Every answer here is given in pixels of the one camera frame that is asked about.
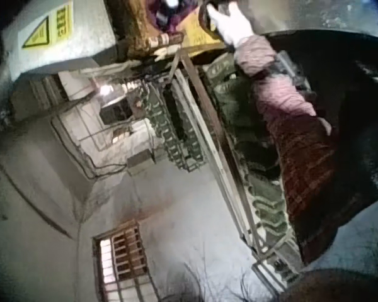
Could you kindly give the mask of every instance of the person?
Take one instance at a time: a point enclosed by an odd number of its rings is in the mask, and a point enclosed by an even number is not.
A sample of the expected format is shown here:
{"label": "person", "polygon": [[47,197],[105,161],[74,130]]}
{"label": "person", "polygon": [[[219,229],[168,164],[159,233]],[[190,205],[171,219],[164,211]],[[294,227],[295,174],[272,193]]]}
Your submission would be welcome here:
{"label": "person", "polygon": [[378,86],[362,94],[365,99],[355,96],[345,102],[347,110],[352,108],[347,112],[364,109],[354,123],[341,113],[343,133],[341,122],[337,137],[289,76],[264,72],[277,53],[254,33],[237,2],[229,4],[229,15],[211,4],[207,11],[222,39],[234,47],[238,66],[254,79],[256,107],[280,157],[289,222],[306,265],[301,281],[280,300],[378,298],[378,137],[373,139],[378,136],[378,105],[366,106],[367,98],[378,99]]}

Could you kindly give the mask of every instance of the yellow object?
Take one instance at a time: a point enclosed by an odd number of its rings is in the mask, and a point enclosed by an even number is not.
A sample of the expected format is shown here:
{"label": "yellow object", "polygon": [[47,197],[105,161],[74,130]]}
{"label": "yellow object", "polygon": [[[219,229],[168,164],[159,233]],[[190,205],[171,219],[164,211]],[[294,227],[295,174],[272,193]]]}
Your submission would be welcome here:
{"label": "yellow object", "polygon": [[25,50],[47,47],[67,40],[72,34],[72,1],[51,10],[18,33],[21,48]]}
{"label": "yellow object", "polygon": [[[192,11],[182,22],[176,27],[177,30],[185,34],[182,46],[190,47],[203,44],[219,43],[220,40],[213,39],[201,27],[198,20],[199,8]],[[191,53],[194,57],[202,52]]]}

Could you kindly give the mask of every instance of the concrete wall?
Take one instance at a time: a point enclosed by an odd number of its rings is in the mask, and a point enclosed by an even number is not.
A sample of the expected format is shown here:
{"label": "concrete wall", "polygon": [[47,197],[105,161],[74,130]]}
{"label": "concrete wall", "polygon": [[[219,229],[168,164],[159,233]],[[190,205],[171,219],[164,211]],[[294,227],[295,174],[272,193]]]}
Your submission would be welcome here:
{"label": "concrete wall", "polygon": [[74,301],[75,213],[81,212],[92,184],[71,162],[47,120],[3,137],[0,292],[5,301]]}
{"label": "concrete wall", "polygon": [[245,275],[252,297],[267,296],[250,271],[254,259],[239,239],[208,166],[179,171],[164,160],[134,177],[124,175],[113,196],[83,224],[79,297],[96,301],[92,237],[136,218],[151,276],[161,296],[181,290],[193,271],[209,301],[232,301]]}

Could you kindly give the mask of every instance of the warning sign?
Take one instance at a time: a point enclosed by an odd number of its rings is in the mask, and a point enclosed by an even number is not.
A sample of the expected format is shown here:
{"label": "warning sign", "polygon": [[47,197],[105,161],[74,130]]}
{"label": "warning sign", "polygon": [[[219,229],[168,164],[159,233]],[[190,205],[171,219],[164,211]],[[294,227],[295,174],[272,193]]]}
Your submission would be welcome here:
{"label": "warning sign", "polygon": [[72,2],[51,10],[18,33],[21,49],[49,47],[67,40],[72,34]]}
{"label": "warning sign", "polygon": [[26,39],[22,48],[48,45],[49,43],[49,17],[46,17],[28,37],[28,39]]}

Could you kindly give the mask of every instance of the hand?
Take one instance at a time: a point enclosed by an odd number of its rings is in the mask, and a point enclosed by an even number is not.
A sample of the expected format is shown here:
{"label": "hand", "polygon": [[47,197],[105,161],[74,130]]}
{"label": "hand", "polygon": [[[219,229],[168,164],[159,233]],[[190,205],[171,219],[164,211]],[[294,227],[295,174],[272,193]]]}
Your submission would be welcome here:
{"label": "hand", "polygon": [[253,36],[251,23],[239,10],[237,2],[228,5],[229,16],[219,13],[213,5],[207,5],[210,19],[217,27],[222,38],[228,45],[237,48],[246,38]]}

